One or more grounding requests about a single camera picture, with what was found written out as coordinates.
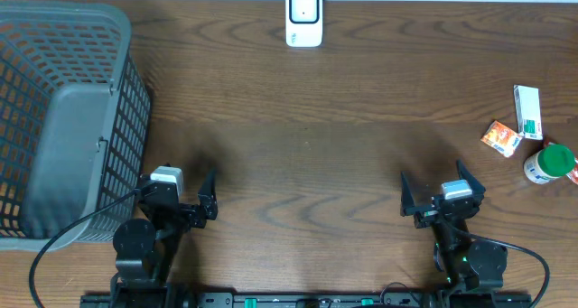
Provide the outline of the small orange box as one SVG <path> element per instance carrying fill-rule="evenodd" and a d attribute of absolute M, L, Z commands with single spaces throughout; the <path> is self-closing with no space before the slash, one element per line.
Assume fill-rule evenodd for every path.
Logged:
<path fill-rule="evenodd" d="M 480 140 L 504 157 L 511 157 L 516 152 L 522 139 L 523 137 L 519 133 L 495 120 L 490 124 Z"/>

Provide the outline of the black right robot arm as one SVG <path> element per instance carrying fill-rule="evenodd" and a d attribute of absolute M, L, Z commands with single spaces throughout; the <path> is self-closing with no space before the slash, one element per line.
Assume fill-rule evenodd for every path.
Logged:
<path fill-rule="evenodd" d="M 444 183 L 442 192 L 424 205 L 415 204 L 409 180 L 402 174 L 400 214 L 413 217 L 418 229 L 433 230 L 442 269 L 451 285 L 463 292 L 499 289 L 504 284 L 508 251 L 469 233 L 466 220 L 480 211 L 486 189 L 462 161 L 457 161 L 456 167 L 458 179 Z"/>

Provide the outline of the white green carton box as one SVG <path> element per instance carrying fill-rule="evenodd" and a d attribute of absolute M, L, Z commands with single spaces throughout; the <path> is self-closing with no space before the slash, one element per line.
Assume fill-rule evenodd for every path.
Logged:
<path fill-rule="evenodd" d="M 543 139 L 539 89 L 515 85 L 513 88 L 518 133 L 527 139 Z"/>

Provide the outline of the green lid jar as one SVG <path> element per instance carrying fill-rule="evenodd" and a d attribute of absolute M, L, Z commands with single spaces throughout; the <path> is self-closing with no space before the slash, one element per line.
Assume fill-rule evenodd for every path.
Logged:
<path fill-rule="evenodd" d="M 566 176 L 575 167 L 573 152 L 565 145 L 549 145 L 528 157 L 523 165 L 526 177 L 546 184 Z"/>

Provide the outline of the grey plastic shopping basket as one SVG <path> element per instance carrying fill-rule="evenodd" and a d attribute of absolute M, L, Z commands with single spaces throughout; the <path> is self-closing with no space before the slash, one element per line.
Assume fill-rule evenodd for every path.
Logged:
<path fill-rule="evenodd" d="M 110 5 L 1 4 L 1 248 L 108 242 L 134 210 L 151 99 Z"/>

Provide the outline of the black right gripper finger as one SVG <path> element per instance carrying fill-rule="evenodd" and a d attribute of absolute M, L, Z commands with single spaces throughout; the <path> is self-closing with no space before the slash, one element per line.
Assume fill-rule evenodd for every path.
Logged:
<path fill-rule="evenodd" d="M 401 176 L 400 215 L 402 217 L 414 215 L 414 213 L 415 213 L 415 201 L 414 201 L 411 189 L 410 189 L 409 182 L 408 182 L 404 172 L 401 172 L 400 176 Z"/>
<path fill-rule="evenodd" d="M 469 184 L 473 195 L 483 198 L 486 188 L 469 172 L 462 160 L 456 161 L 456 167 L 459 177 Z"/>

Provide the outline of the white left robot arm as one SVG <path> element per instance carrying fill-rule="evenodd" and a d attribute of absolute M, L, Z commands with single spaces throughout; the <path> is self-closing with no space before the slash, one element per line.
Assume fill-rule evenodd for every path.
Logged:
<path fill-rule="evenodd" d="M 109 307 L 195 307 L 184 285 L 168 283 L 179 244 L 191 229 L 203 229 L 218 216 L 216 172 L 197 191 L 198 202 L 181 203 L 182 170 L 159 166 L 136 189 L 142 219 L 130 219 L 115 232 L 117 274 L 111 279 Z"/>

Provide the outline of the red snack bag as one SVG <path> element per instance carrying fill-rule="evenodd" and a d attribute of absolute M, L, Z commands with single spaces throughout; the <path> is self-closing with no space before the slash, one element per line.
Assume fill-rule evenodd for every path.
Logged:
<path fill-rule="evenodd" d="M 557 145 L 557 142 L 547 137 L 544 141 L 544 147 L 548 147 L 550 145 Z M 578 173 L 578 161 L 577 158 L 574 157 L 574 167 L 568 174 L 566 174 L 566 177 L 574 184 L 577 184 L 578 183 L 577 173 Z"/>

